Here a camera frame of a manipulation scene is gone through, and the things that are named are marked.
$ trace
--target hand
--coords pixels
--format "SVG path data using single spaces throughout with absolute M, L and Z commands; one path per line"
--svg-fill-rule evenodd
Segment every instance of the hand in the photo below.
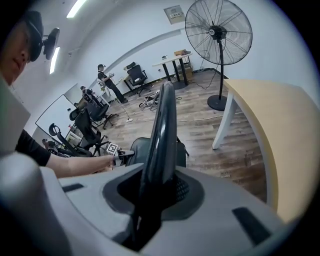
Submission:
M 96 171 L 95 173 L 103 173 L 103 172 L 112 171 L 113 166 L 114 166 L 115 156 L 114 155 L 105 155 L 105 156 L 100 156 L 100 157 L 104 158 L 105 167 Z

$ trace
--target white wall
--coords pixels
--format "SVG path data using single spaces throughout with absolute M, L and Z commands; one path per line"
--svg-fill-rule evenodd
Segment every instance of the white wall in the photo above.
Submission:
M 64 93 L 64 96 L 66 96 L 66 98 L 73 104 L 78 103 L 82 99 L 82 91 L 80 87 L 81 85 L 77 83 Z
M 23 105 L 31 116 L 24 129 L 32 136 L 37 125 L 36 121 L 41 114 L 62 94 L 76 84 L 76 80 L 63 73 L 53 73 L 51 76 L 39 76 L 28 73 L 19 77 L 13 86 L 16 93 L 23 101 Z
M 99 23 L 99 26 L 92 31 L 81 50 L 78 51 L 80 56 L 72 71 L 79 83 L 91 85 L 97 78 L 98 64 L 104 64 L 108 68 L 122 55 L 146 41 L 181 30 L 180 35 L 147 46 L 122 61 L 115 68 L 108 70 L 108 73 L 115 73 L 114 81 L 116 82 L 126 75 L 123 67 L 135 61 L 145 69 L 148 76 L 147 82 L 166 76 L 162 66 L 152 67 L 152 64 L 160 62 L 163 55 L 170 57 L 174 55 L 174 51 L 191 50 L 192 47 L 186 36 L 185 23 L 171 25 L 164 9 L 180 5 L 183 12 L 187 14 L 189 7 L 194 2 L 194 0 L 128 1 L 125 6 L 115 9 L 113 15 L 108 15 Z M 194 68 L 198 69 L 201 65 L 201 57 L 195 53 L 190 59 Z M 206 67 L 215 66 L 207 61 L 204 65 Z M 167 67 L 173 74 L 172 64 L 169 63 Z M 129 90 L 124 83 L 119 86 L 119 89 L 123 93 Z
M 302 87 L 320 108 L 319 75 L 307 45 L 283 12 L 268 0 L 233 0 L 248 17 L 252 47 L 225 66 L 231 79 L 271 80 Z
M 240 62 L 225 66 L 225 75 L 231 79 L 259 79 L 288 83 L 302 87 L 320 107 L 320 90 L 317 70 L 303 39 L 287 17 L 268 0 L 233 0 L 247 15 L 253 32 L 252 47 Z M 115 9 L 104 18 L 87 38 L 80 50 L 74 73 L 78 82 L 91 85 L 97 77 L 97 65 L 106 67 L 131 49 L 165 33 L 181 30 L 181 35 L 170 37 L 134 53 L 117 66 L 108 70 L 118 81 L 126 73 L 123 67 L 132 61 L 140 64 L 149 77 L 147 81 L 164 77 L 162 66 L 152 67 L 162 55 L 173 55 L 180 49 L 192 50 L 184 30 L 184 23 L 171 25 L 164 8 L 180 5 L 186 14 L 193 0 L 140 0 Z M 191 56 L 194 69 L 202 59 L 195 52 Z M 204 61 L 204 67 L 216 65 Z M 169 72 L 173 67 L 169 63 Z M 119 85 L 121 92 L 128 88 Z

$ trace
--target black mesh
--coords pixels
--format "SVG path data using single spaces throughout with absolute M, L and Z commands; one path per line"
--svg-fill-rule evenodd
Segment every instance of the black mesh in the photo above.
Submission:
M 198 0 L 185 17 L 185 31 L 194 50 L 211 63 L 220 64 L 219 45 L 209 34 L 211 26 L 223 27 L 223 64 L 242 60 L 252 44 L 252 29 L 247 16 L 228 0 Z
M 176 176 L 175 181 L 175 203 L 185 199 L 189 193 L 189 185 L 184 180 Z

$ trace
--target black office chair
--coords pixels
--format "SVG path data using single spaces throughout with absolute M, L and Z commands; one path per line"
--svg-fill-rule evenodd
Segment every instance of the black office chair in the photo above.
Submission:
M 86 109 L 88 110 L 90 118 L 94 122 L 100 122 L 102 119 L 105 118 L 103 123 L 101 123 L 99 125 L 97 125 L 97 123 L 95 123 L 97 125 L 97 126 L 95 126 L 95 128 L 103 126 L 102 128 L 104 130 L 106 129 L 107 122 L 109 122 L 111 124 L 111 126 L 114 126 L 110 121 L 111 118 L 113 118 L 114 116 L 117 116 L 117 117 L 119 116 L 117 113 L 107 115 L 106 112 L 109 109 L 109 106 L 107 104 L 104 105 L 103 108 L 98 108 L 94 104 L 88 103 L 86 106 Z
M 146 163 L 147 156 L 150 148 L 151 140 L 149 138 L 140 137 L 137 138 L 131 145 L 130 150 L 134 151 L 134 155 L 131 155 L 125 165 L 131 166 L 138 163 Z M 187 167 L 187 158 L 189 153 L 186 150 L 185 144 L 183 144 L 180 139 L 176 138 L 176 165 L 181 167 Z
M 82 158 L 90 158 L 92 157 L 92 153 L 88 150 L 85 150 L 84 148 L 80 146 L 72 146 L 62 135 L 60 128 L 55 125 L 55 123 L 52 123 L 49 126 L 49 134 L 51 136 L 57 136 L 58 139 L 62 142 L 63 145 L 65 145 L 68 150 L 72 153 L 73 157 L 82 157 Z
M 141 71 L 140 65 L 135 65 L 131 69 L 127 71 L 128 75 L 131 77 L 132 81 L 129 80 L 132 86 L 141 86 L 141 90 L 139 91 L 139 96 L 143 90 L 147 89 L 148 84 L 145 84 L 145 80 L 148 79 L 146 72 L 143 70 Z
M 104 135 L 103 137 L 101 137 L 101 132 L 98 129 L 96 130 L 96 132 L 93 131 L 93 128 L 95 127 L 91 124 L 88 109 L 85 108 L 80 111 L 76 108 L 70 113 L 69 117 L 70 120 L 74 118 L 74 124 L 82 132 L 84 139 L 82 139 L 80 146 L 84 149 L 89 149 L 95 146 L 93 156 L 96 154 L 96 152 L 98 152 L 98 155 L 101 156 L 101 146 L 109 143 L 109 141 L 102 142 L 104 138 L 107 138 L 107 136 Z

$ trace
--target desk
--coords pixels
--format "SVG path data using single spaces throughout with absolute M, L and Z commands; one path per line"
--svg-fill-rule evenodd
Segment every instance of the desk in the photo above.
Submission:
M 106 90 L 106 89 L 105 89 L 105 90 L 102 90 L 101 93 L 97 96 L 97 98 L 100 97 L 100 98 L 103 100 L 103 102 L 105 102 L 105 104 L 107 104 L 107 105 L 110 107 L 109 102 L 103 97 L 103 95 L 104 95 L 105 93 L 107 93 L 107 90 Z
M 300 216 L 319 180 L 319 109 L 298 86 L 246 79 L 224 85 L 229 93 L 212 148 L 219 147 L 239 106 L 260 146 L 267 204 L 285 222 Z
M 127 74 L 124 78 L 122 78 L 121 80 L 119 80 L 119 81 L 115 84 L 115 86 L 117 86 L 117 85 L 120 84 L 121 82 L 124 82 L 125 85 L 129 88 L 129 90 L 130 90 L 131 92 L 133 92 L 134 90 L 131 89 L 131 87 L 129 86 L 129 84 L 128 84 L 128 82 L 127 82 L 127 79 L 128 79 L 128 78 L 130 78 L 130 75 Z
M 168 79 L 168 81 L 171 82 L 171 78 L 170 78 L 166 63 L 172 62 L 173 67 L 174 67 L 174 72 L 175 72 L 175 75 L 176 75 L 176 79 L 177 79 L 177 81 L 173 83 L 173 87 L 174 87 L 175 90 L 179 90 L 179 89 L 185 88 L 188 85 L 186 70 L 185 70 L 184 62 L 183 62 L 182 59 L 185 58 L 185 57 L 188 57 L 190 55 L 192 55 L 192 53 L 189 53 L 189 54 L 186 54 L 186 55 L 177 55 L 177 56 L 174 56 L 172 58 L 166 58 L 166 59 L 162 60 L 161 62 L 159 62 L 157 64 L 153 64 L 152 67 L 155 67 L 155 66 L 158 66 L 158 65 L 162 65 L 163 69 L 164 69 L 164 72 L 166 74 L 166 78 Z M 180 66 L 181 66 L 182 75 L 183 75 L 183 81 L 184 82 L 180 81 L 180 77 L 179 77 L 179 73 L 178 73 L 178 69 L 177 69 L 177 65 L 176 65 L 176 61 L 177 60 L 179 60 L 179 62 L 180 62 Z

